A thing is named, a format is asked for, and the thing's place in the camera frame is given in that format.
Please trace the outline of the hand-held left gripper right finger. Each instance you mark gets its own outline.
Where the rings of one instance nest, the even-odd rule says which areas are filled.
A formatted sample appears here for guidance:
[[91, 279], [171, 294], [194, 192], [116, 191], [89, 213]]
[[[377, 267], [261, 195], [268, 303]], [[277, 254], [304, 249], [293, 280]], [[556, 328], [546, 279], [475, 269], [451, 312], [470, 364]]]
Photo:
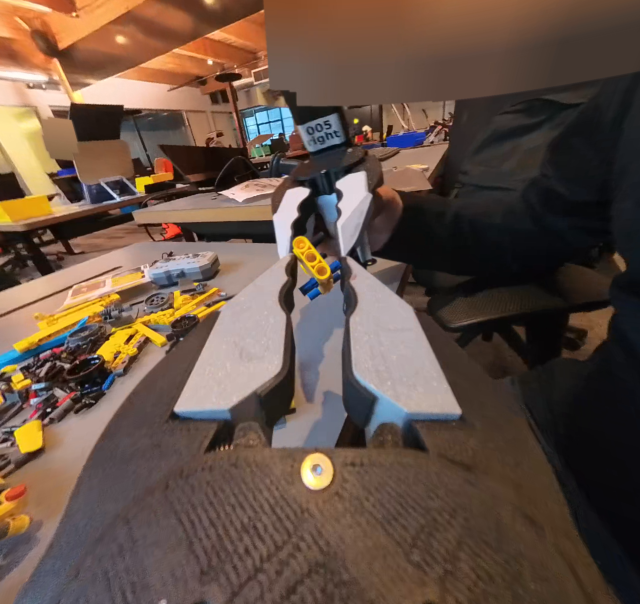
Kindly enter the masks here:
[[454, 422], [462, 409], [411, 305], [350, 257], [341, 260], [342, 401], [370, 442], [378, 428]]

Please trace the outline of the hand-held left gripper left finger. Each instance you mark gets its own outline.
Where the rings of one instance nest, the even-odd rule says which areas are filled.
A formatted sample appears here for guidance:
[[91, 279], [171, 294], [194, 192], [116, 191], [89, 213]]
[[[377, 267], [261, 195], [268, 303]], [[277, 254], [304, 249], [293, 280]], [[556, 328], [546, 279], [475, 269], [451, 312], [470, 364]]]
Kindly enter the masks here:
[[174, 405], [181, 418], [277, 422], [294, 396], [297, 261], [280, 259], [222, 307]]

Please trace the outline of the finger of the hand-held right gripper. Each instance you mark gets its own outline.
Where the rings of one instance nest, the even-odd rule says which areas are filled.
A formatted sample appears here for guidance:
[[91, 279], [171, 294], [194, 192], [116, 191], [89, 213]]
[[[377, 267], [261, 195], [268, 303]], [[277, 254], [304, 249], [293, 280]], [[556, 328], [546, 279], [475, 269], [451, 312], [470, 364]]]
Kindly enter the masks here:
[[372, 187], [365, 170], [347, 174], [335, 184], [338, 195], [337, 219], [333, 238], [338, 256], [345, 258], [353, 250], [370, 254], [368, 226], [372, 213]]
[[295, 237], [307, 232], [314, 213], [314, 197], [306, 186], [279, 186], [273, 194], [273, 227], [278, 256], [292, 252]]

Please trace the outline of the yellow brick panel with pins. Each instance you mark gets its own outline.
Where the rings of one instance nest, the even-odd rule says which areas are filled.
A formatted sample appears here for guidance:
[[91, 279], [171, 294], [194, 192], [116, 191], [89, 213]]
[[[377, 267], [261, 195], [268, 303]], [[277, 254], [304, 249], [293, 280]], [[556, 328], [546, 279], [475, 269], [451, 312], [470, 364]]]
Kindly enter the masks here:
[[294, 256], [308, 280], [300, 286], [299, 291], [310, 301], [329, 293], [341, 279], [339, 260], [328, 263], [311, 241], [305, 236], [297, 236], [292, 241]]

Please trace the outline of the person's right forearm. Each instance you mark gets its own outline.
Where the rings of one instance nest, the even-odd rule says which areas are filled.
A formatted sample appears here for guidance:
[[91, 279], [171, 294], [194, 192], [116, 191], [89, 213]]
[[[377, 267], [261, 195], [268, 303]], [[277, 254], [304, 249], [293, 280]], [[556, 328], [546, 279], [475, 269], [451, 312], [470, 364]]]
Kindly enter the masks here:
[[639, 243], [639, 74], [604, 81], [521, 192], [399, 196], [399, 224], [374, 254], [425, 269], [542, 272], [608, 240], [617, 252]]

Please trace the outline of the grey desk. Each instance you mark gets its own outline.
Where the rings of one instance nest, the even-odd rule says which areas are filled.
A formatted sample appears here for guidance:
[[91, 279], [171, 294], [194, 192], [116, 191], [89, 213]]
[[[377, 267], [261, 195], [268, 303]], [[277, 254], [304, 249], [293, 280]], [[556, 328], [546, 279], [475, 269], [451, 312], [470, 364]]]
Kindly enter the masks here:
[[[259, 277], [278, 257], [274, 244], [224, 242], [143, 242], [112, 251], [3, 291], [1, 352], [31, 335], [35, 330], [33, 314], [51, 313], [59, 308], [71, 285], [94, 279], [103, 272], [146, 264], [165, 251], [180, 254], [206, 250], [215, 251], [220, 257], [214, 286], [231, 295]], [[312, 331], [313, 345], [306, 345], [302, 336], [309, 320], [305, 312], [308, 300], [298, 292], [294, 299], [297, 412], [287, 418], [286, 426], [277, 428], [274, 444], [277, 447], [331, 447], [346, 415], [339, 399], [344, 326], [342, 296], [337, 289], [315, 301], [318, 308], [316, 328]], [[12, 484], [28, 486], [26, 512], [33, 518], [33, 524], [27, 533], [1, 542], [1, 592], [7, 592], [1, 595], [2, 600], [12, 602], [21, 584], [27, 581], [54, 535], [77, 478], [102, 432], [134, 387], [163, 357], [163, 350], [146, 347], [128, 375], [108, 391], [96, 408], [47, 428], [44, 453], [10, 478]]]

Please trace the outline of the person's right hand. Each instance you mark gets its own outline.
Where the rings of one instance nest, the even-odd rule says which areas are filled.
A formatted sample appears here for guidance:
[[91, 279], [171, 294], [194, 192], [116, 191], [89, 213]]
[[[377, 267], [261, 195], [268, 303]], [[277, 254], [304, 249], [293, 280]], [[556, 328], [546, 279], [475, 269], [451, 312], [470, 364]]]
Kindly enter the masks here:
[[399, 193], [382, 185], [372, 194], [372, 208], [367, 224], [367, 236], [371, 252], [382, 249], [394, 233], [403, 214], [403, 202]]

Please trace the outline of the crumpled paper sheet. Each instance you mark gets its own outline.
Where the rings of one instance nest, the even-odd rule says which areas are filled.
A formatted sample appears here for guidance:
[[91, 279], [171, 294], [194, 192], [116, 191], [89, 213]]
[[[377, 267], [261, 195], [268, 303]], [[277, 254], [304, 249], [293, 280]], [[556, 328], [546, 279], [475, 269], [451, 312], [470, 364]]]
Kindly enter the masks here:
[[257, 198], [269, 198], [283, 181], [283, 177], [256, 178], [236, 184], [229, 189], [219, 191], [217, 195], [238, 203], [244, 203], [245, 201], [255, 200]]

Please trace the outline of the black office chair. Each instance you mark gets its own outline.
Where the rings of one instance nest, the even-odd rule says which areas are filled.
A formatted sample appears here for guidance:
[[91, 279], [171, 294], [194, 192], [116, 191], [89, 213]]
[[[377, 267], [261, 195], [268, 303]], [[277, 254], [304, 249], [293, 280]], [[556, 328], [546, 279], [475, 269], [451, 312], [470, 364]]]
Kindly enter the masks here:
[[213, 192], [217, 194], [236, 184], [256, 178], [270, 178], [267, 168], [252, 163], [244, 156], [236, 156], [220, 170], [212, 186]]
[[482, 287], [475, 280], [430, 296], [427, 314], [466, 348], [498, 335], [528, 369], [560, 357], [570, 316], [610, 305], [612, 278], [566, 264], [540, 280]]

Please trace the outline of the long grey table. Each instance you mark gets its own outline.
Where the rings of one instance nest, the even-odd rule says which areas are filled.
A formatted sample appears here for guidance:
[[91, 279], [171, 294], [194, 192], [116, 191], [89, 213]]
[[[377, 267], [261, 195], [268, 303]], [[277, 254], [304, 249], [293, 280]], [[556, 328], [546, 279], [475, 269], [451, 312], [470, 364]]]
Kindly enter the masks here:
[[[447, 143], [440, 143], [400, 150], [381, 163], [384, 184], [396, 191], [427, 191], [442, 171], [447, 148]], [[237, 202], [222, 194], [201, 192], [140, 209], [133, 216], [140, 226], [176, 224], [187, 241], [275, 243], [270, 197]]]

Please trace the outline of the blue plastic bin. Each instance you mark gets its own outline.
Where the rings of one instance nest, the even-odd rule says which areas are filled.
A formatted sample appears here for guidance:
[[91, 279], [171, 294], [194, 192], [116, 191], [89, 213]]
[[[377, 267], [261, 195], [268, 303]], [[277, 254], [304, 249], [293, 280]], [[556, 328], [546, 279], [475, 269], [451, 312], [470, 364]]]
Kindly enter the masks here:
[[427, 138], [425, 130], [404, 131], [386, 137], [385, 144], [389, 148], [416, 148], [423, 146]]

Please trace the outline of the grey battery box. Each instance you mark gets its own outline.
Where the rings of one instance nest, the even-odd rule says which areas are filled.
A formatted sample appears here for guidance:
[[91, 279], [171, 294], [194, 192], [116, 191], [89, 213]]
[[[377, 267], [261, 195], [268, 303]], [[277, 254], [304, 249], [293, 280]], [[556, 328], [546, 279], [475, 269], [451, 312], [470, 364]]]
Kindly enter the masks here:
[[220, 259], [213, 251], [184, 255], [165, 254], [150, 264], [146, 270], [148, 278], [160, 287], [175, 285], [180, 280], [207, 281], [215, 277], [220, 268]]

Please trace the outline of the yellow striped sticker sheet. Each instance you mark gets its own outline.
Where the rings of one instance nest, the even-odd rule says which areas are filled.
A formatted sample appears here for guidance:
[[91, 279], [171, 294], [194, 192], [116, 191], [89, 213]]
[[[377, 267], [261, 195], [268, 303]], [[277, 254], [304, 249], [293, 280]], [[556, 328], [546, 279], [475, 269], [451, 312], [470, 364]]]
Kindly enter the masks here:
[[146, 265], [75, 284], [68, 292], [62, 309], [91, 302], [100, 297], [151, 283]]

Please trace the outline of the brown cardboard sheet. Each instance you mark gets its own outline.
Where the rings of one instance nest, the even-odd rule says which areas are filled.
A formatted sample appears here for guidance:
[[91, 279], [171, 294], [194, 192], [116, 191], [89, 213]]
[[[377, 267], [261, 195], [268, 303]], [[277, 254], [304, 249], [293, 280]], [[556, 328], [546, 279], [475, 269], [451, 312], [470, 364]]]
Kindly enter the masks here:
[[134, 177], [131, 149], [122, 139], [78, 142], [73, 162], [79, 181], [86, 185]]

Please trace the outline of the yellow plastic bin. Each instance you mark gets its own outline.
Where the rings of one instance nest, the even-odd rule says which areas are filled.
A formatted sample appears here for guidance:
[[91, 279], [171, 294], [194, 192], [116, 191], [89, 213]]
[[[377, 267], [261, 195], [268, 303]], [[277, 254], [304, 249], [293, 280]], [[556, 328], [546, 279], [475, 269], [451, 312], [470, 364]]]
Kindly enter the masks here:
[[53, 214], [46, 194], [1, 201], [1, 224], [18, 223]]

